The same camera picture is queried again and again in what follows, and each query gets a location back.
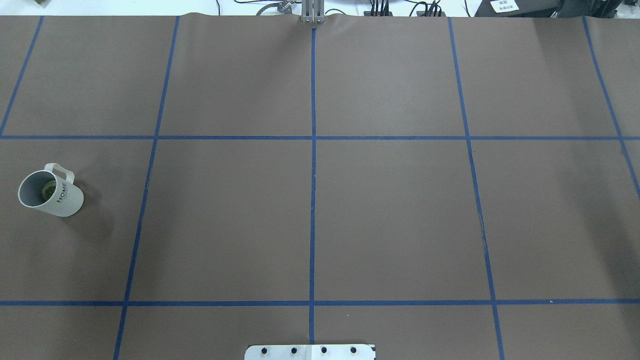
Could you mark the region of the aluminium frame post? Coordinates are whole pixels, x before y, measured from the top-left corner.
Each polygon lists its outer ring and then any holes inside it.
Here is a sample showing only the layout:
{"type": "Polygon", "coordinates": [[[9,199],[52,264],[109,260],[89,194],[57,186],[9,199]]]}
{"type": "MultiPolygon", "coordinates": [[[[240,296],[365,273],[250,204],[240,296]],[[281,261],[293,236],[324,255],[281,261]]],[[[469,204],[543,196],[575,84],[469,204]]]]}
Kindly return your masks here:
{"type": "Polygon", "coordinates": [[[324,0],[301,0],[301,21],[306,24],[325,22],[324,0]]]}

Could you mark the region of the white HOME mug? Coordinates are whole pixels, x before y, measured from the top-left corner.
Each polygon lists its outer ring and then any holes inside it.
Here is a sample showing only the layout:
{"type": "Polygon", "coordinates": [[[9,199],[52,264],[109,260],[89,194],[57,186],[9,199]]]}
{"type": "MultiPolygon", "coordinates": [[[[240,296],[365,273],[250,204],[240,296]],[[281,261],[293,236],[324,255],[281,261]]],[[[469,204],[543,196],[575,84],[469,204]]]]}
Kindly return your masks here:
{"type": "Polygon", "coordinates": [[[25,177],[18,187],[18,200],[23,207],[66,218],[76,214],[82,207],[85,196],[74,184],[75,173],[56,162],[49,162],[43,169],[25,177]],[[47,202],[41,197],[42,187],[52,180],[57,182],[55,194],[47,202]]]}

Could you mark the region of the black box with label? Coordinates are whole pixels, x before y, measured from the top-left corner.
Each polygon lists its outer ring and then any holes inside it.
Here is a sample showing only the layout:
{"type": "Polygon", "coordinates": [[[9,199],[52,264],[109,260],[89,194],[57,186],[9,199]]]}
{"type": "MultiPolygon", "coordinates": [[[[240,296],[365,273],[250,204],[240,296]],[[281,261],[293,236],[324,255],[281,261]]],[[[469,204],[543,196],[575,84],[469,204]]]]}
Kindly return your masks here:
{"type": "Polygon", "coordinates": [[[474,18],[614,17],[625,0],[483,0],[474,18]]]}

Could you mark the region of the green lemon slices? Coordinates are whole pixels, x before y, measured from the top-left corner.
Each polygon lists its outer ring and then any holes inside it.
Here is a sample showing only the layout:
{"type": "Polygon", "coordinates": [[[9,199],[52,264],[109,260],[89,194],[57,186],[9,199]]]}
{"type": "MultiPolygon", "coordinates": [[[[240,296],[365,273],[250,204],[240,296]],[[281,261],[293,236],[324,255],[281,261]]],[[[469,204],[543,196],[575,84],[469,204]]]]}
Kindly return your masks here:
{"type": "Polygon", "coordinates": [[[41,189],[41,198],[43,202],[48,202],[50,198],[52,198],[57,191],[57,182],[55,180],[50,180],[46,182],[41,189]]]}

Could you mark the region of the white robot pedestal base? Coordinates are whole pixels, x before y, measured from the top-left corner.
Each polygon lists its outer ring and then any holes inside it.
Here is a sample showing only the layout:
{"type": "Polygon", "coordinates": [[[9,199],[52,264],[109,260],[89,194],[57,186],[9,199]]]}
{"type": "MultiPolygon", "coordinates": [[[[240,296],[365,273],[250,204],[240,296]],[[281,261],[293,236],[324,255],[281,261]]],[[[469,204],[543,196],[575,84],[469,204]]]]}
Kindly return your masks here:
{"type": "Polygon", "coordinates": [[[252,345],[245,360],[376,360],[370,344],[263,344],[252,345]]]}

